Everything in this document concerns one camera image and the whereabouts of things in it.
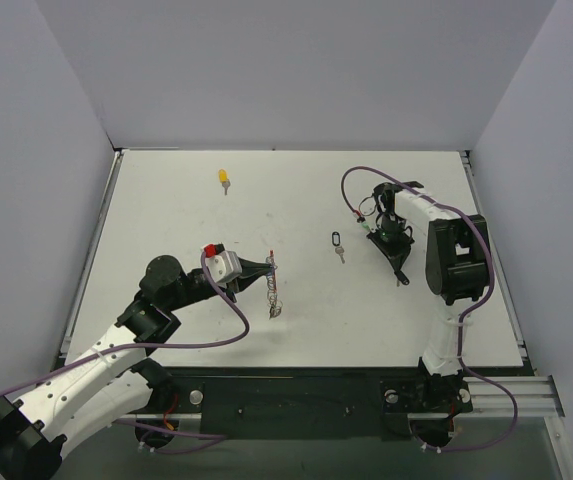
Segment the keys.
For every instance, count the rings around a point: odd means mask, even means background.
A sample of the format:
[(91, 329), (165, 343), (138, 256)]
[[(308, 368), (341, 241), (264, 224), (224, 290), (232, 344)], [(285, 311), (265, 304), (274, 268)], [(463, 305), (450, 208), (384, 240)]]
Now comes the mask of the keys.
[(397, 271), (395, 273), (395, 277), (397, 279), (397, 285), (398, 286), (400, 286), (400, 285), (406, 286), (410, 283), (410, 280), (408, 279), (408, 277), (401, 271)]

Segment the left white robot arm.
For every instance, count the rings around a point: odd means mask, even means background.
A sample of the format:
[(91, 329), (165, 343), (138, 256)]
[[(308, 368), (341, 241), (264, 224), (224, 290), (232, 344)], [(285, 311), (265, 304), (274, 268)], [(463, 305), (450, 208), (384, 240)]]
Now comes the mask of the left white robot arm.
[(213, 297), (233, 306), (236, 294), (274, 270), (270, 259), (249, 261), (221, 244), (204, 247), (191, 271), (173, 256), (154, 258), (134, 300), (93, 346), (18, 398), (0, 394), (2, 477), (50, 479), (101, 428), (133, 411), (176, 405), (172, 375), (151, 358), (179, 328), (175, 311)]

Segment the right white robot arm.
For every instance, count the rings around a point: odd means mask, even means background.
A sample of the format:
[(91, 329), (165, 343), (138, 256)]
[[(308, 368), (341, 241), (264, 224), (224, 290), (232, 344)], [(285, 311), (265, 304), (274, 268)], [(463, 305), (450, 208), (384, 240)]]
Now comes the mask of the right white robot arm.
[(465, 404), (463, 346), (470, 314), (494, 289), (486, 220), (433, 201), (417, 182), (381, 183), (371, 198), (376, 217), (367, 238), (400, 284), (410, 283), (403, 266), (415, 240), (425, 241), (424, 272), (436, 307), (410, 398), (424, 412), (457, 412)]

